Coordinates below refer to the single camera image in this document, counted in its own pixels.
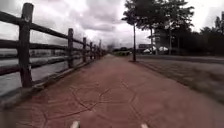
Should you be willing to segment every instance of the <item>fence rail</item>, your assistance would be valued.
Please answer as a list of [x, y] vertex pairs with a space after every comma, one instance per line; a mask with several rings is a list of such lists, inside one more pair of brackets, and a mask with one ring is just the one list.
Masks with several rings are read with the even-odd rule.
[[[45, 65], [56, 64], [67, 61], [68, 67], [73, 68], [73, 60], [76, 58], [73, 56], [73, 52], [80, 52], [82, 54], [83, 63], [87, 62], [87, 57], [91, 60], [97, 59], [105, 53], [100, 46], [93, 45], [91, 42], [87, 44], [86, 38], [83, 41], [73, 38], [73, 29], [68, 29], [68, 35], [54, 31], [52, 29], [32, 23], [34, 6], [31, 3], [25, 3], [22, 9], [21, 18], [7, 14], [0, 11], [0, 21], [19, 26], [19, 39], [18, 41], [0, 39], [0, 49], [16, 49], [18, 53], [19, 64], [11, 66], [3, 66], [0, 68], [0, 76], [20, 72], [21, 83], [23, 87], [32, 87], [33, 81], [31, 76], [31, 69], [39, 68]], [[30, 42], [30, 31], [35, 30], [52, 36], [66, 39], [68, 41], [67, 46], [59, 46], [52, 44], [38, 44]], [[73, 47], [73, 43], [83, 45], [81, 49]], [[30, 49], [43, 49], [43, 50], [63, 50], [67, 53], [66, 57], [54, 58], [47, 61], [30, 62]]]

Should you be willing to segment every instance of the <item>paved path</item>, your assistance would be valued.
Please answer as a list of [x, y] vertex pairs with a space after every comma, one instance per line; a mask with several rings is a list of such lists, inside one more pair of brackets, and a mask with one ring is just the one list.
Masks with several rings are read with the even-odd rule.
[[17, 128], [224, 128], [224, 107], [126, 60], [106, 56], [10, 111]]

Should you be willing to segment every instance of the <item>stamped concrete path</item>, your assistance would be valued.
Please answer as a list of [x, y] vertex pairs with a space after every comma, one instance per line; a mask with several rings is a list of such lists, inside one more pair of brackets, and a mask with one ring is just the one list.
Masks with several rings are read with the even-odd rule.
[[108, 55], [10, 111], [17, 128], [224, 128], [224, 106]]

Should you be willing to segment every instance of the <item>cloud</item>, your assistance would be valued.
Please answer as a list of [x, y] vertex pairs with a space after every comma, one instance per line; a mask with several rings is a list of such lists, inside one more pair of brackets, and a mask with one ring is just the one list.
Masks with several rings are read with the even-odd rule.
[[[74, 29], [74, 37], [82, 40], [87, 36], [89, 40], [98, 43], [102, 39], [104, 45], [115, 42], [117, 44], [132, 44], [133, 29], [121, 21], [125, 0], [1, 0], [0, 7], [4, 12], [12, 12], [20, 16], [25, 2], [34, 4], [33, 22], [61, 33], [67, 34], [68, 28]], [[13, 29], [0, 23], [0, 38], [4, 29], [8, 30], [7, 38], [12, 36]], [[146, 39], [148, 32], [137, 32], [139, 43], [149, 43]], [[56, 43], [55, 38], [46, 34], [32, 32], [31, 41], [38, 43]]]

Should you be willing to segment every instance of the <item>cloudy sky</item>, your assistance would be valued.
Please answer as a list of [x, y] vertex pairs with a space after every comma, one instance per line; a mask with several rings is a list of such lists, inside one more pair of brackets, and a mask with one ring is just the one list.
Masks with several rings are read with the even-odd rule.
[[[224, 10], [223, 0], [187, 0], [188, 6], [195, 7], [193, 30], [213, 26], [216, 16]], [[118, 46], [131, 46], [132, 27], [121, 21], [125, 0], [0, 0], [0, 11], [20, 16], [25, 2], [34, 4], [33, 22], [52, 28], [64, 34], [74, 28], [75, 37], [86, 36], [96, 43], [102, 39], [106, 45], [115, 42]], [[150, 42], [148, 31], [137, 32], [137, 42]], [[18, 27], [0, 23], [0, 38], [17, 39]], [[57, 38], [32, 32], [33, 42], [55, 42]]]

